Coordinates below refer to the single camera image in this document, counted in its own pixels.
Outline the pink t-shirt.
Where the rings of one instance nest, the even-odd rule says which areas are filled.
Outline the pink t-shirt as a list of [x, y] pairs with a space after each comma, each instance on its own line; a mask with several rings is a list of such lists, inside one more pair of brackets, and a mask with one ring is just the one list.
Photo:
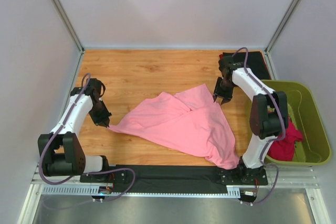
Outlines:
[[219, 168], [234, 169], [239, 162], [234, 134], [205, 84], [145, 99], [109, 129], [203, 157]]

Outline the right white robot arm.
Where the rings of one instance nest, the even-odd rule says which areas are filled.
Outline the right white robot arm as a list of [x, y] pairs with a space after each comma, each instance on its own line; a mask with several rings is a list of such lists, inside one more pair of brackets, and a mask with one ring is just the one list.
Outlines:
[[282, 139], [288, 127], [287, 96], [275, 91], [257, 78], [247, 63], [236, 62], [233, 55], [222, 54], [218, 61], [221, 77], [216, 81], [213, 99], [231, 101], [234, 87], [239, 87], [251, 101], [249, 128], [251, 139], [236, 168], [224, 178], [243, 184], [261, 180], [264, 159], [274, 141]]

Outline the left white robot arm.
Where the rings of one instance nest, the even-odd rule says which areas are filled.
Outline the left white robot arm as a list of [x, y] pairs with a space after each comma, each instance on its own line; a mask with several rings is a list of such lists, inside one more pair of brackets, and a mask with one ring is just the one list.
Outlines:
[[104, 158], [85, 155], [78, 136], [87, 115], [94, 125], [109, 126], [111, 113], [102, 100], [105, 90], [105, 85], [96, 78], [73, 88], [60, 121], [50, 133], [38, 138], [40, 174], [78, 176], [102, 171]]

